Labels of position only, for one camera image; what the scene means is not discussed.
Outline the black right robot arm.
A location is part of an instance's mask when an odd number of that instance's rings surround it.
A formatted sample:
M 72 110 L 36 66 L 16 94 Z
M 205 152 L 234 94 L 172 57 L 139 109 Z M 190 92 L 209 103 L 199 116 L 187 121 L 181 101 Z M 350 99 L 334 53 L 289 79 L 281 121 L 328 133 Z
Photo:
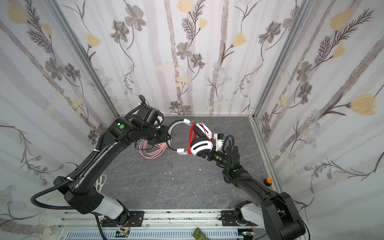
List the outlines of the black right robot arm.
M 246 213 L 246 206 L 242 206 L 241 218 L 264 228 L 271 240 L 295 240 L 305 234 L 311 236 L 291 196 L 265 187 L 241 165 L 239 148 L 232 135 L 214 134 L 213 140 L 220 148 L 213 148 L 208 160 L 215 161 L 223 169 L 227 184 L 244 191 L 258 204 L 257 209 L 250 213 Z

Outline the pink headset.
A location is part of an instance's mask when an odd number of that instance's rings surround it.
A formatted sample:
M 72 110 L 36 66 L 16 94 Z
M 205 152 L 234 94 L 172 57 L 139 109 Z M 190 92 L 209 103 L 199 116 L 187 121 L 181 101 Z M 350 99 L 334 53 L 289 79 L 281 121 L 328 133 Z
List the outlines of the pink headset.
M 168 148 L 166 143 L 150 145 L 148 141 L 142 140 L 139 146 L 141 156 L 146 159 L 153 160 L 160 157 Z

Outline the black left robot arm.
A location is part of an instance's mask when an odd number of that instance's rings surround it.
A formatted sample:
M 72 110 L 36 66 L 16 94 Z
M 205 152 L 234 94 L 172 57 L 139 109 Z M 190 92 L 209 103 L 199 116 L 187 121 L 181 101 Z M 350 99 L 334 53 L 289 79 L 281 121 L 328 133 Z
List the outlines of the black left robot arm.
M 163 124 L 164 115 L 146 102 L 141 103 L 124 117 L 118 117 L 101 133 L 99 140 L 86 159 L 66 177 L 58 177 L 54 186 L 34 194 L 33 205 L 51 210 L 76 210 L 79 213 L 104 216 L 114 225 L 126 226 L 131 219 L 129 210 L 118 200 L 111 199 L 95 187 L 96 181 L 112 161 L 131 144 L 145 140 L 155 146 L 171 139 L 168 127 Z M 53 191 L 60 191 L 67 202 L 66 206 L 54 206 L 38 201 Z

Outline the white black headset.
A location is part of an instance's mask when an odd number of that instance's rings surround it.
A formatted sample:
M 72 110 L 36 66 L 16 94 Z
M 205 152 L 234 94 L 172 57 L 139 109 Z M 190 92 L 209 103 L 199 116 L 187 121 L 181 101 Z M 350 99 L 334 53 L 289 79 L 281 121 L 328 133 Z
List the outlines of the white black headset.
M 186 149 L 176 149 L 172 146 L 172 131 L 178 125 L 187 125 L 190 127 L 188 147 Z M 191 122 L 188 119 L 176 120 L 169 125 L 168 133 L 171 135 L 171 140 L 166 142 L 168 148 L 179 155 L 194 155 L 205 158 L 213 150 L 215 145 L 213 132 L 201 122 Z

